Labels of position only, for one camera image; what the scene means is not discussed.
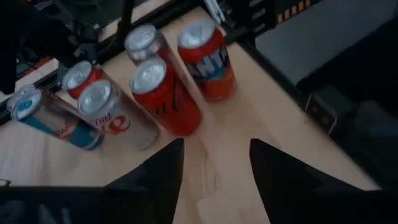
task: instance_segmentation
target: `silver can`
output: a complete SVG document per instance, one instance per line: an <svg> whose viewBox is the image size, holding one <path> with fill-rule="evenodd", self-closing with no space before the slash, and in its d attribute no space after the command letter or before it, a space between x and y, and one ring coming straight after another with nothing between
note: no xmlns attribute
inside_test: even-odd
<svg viewBox="0 0 398 224"><path fill-rule="evenodd" d="M17 103L17 101L20 100L24 94L29 93L30 91L33 91L35 89L36 88L33 85L26 85L21 89L19 89L18 91L16 91L7 101L7 110L12 111L12 109L15 106L15 103Z"/></svg>
<svg viewBox="0 0 398 224"><path fill-rule="evenodd" d="M153 25L142 25L130 31L124 41L124 47L129 58L137 66L148 58L160 57L174 67L183 83L188 86L187 75L167 43L166 38Z"/></svg>
<svg viewBox="0 0 398 224"><path fill-rule="evenodd" d="M86 87L79 96L77 107L87 122L137 149L148 147L159 135L154 120L107 80Z"/></svg>
<svg viewBox="0 0 398 224"><path fill-rule="evenodd" d="M96 149L104 139L101 131L69 112L67 103L38 89L15 102L11 118L84 150Z"/></svg>

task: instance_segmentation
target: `fanta logo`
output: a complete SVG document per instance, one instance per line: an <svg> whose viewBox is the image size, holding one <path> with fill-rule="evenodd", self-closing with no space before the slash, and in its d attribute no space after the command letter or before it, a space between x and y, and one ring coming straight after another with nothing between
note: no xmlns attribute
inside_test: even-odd
<svg viewBox="0 0 398 224"><path fill-rule="evenodd" d="M188 63L187 68L194 78L204 78L205 80L219 79L224 74L228 60L227 51L218 48L212 54L205 55L198 64Z"/></svg>

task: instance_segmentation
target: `blue and silver can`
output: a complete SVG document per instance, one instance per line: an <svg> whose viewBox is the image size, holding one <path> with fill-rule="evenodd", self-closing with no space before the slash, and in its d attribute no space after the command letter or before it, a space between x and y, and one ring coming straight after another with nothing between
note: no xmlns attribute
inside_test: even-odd
<svg viewBox="0 0 398 224"><path fill-rule="evenodd" d="M14 103L11 117L84 150L97 148L104 133L77 117L71 107L49 91L35 89Z"/></svg>

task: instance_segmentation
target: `can top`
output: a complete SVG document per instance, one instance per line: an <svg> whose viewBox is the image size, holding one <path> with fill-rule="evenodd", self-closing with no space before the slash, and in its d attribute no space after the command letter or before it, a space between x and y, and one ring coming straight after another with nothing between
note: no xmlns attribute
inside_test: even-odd
<svg viewBox="0 0 398 224"><path fill-rule="evenodd" d="M7 102L7 110L8 111L12 111L12 109L14 108L14 105L17 103L18 100L20 100L22 98L22 96L32 90L35 90L35 86L34 85L26 85L24 87L22 87L21 89L19 89L18 91L16 91L9 99Z"/></svg>
<svg viewBox="0 0 398 224"><path fill-rule="evenodd" d="M142 50L148 47L156 37L156 28L151 24L142 25L128 33L124 41L127 50Z"/></svg>
<svg viewBox="0 0 398 224"><path fill-rule="evenodd" d="M201 47L211 39L215 29L215 23L211 20L192 22L179 33L177 37L178 46L186 49Z"/></svg>
<svg viewBox="0 0 398 224"><path fill-rule="evenodd" d="M144 94L158 87L166 76L166 63L161 58L152 58L138 66L130 80L133 93Z"/></svg>
<svg viewBox="0 0 398 224"><path fill-rule="evenodd" d="M79 96L77 110L82 115L99 111L111 95L112 86L107 80L98 80L90 84Z"/></svg>
<svg viewBox="0 0 398 224"><path fill-rule="evenodd" d="M62 88L72 90L82 84L90 76L91 63L84 60L72 66L62 78Z"/></svg>
<svg viewBox="0 0 398 224"><path fill-rule="evenodd" d="M43 93L40 90L31 90L23 95L15 102L11 111L11 117L14 120L20 120L30 115L39 105Z"/></svg>

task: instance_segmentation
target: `red coca-cola can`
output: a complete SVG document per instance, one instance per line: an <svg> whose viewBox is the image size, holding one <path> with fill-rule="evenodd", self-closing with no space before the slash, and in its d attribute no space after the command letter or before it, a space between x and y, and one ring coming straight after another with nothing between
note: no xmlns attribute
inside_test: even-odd
<svg viewBox="0 0 398 224"><path fill-rule="evenodd" d="M179 64L163 33L151 24L139 26L128 33L124 46L129 58L135 65L152 58L160 57L173 66L183 83L188 86L187 75Z"/></svg>
<svg viewBox="0 0 398 224"><path fill-rule="evenodd" d="M96 80L104 77L104 71L98 65L92 65L89 61L82 61L74 65L62 78L62 88L68 94L77 99L82 91Z"/></svg>
<svg viewBox="0 0 398 224"><path fill-rule="evenodd" d="M201 123L201 112L175 73L161 58L138 66L130 81L132 95L161 125L176 136L192 134Z"/></svg>

